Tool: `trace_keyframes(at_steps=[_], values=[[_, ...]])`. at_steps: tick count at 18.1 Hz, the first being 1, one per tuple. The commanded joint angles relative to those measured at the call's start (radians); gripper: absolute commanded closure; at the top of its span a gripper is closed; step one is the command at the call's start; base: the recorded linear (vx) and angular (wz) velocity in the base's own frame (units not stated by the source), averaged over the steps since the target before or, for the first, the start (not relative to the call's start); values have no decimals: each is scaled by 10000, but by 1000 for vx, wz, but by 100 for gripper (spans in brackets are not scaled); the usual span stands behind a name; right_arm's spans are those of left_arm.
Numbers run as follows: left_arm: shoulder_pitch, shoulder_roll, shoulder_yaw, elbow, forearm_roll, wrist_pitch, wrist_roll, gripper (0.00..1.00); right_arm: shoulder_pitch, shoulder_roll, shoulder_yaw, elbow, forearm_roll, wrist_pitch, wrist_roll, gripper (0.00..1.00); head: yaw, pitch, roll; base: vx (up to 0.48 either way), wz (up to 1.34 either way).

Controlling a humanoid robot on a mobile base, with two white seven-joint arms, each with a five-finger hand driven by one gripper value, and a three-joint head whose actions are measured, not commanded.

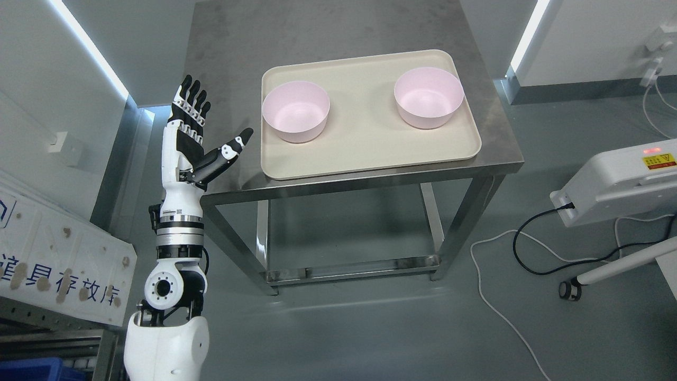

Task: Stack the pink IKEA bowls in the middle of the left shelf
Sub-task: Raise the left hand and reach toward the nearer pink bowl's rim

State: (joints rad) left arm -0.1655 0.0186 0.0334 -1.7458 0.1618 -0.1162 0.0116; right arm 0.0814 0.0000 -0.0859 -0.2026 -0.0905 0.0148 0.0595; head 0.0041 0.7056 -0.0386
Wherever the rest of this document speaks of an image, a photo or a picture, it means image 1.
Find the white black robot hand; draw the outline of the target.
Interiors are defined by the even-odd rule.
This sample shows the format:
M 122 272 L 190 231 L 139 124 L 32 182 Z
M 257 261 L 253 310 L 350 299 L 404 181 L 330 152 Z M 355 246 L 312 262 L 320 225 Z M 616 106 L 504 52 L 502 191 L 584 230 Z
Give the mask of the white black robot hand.
M 206 96 L 200 80 L 186 75 L 172 99 L 162 137 L 163 184 L 191 184 L 206 191 L 210 182 L 237 161 L 254 135 L 254 130 L 246 127 L 232 140 L 205 152 L 206 113 L 211 109 Z

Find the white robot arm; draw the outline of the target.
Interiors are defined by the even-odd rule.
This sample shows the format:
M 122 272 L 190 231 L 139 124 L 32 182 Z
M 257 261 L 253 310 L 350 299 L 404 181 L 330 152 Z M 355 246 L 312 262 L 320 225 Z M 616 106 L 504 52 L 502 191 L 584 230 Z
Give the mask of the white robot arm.
M 202 315 L 203 191 L 180 182 L 163 188 L 164 200 L 151 212 L 157 264 L 126 328 L 124 365 L 131 380 L 198 380 L 210 344 Z

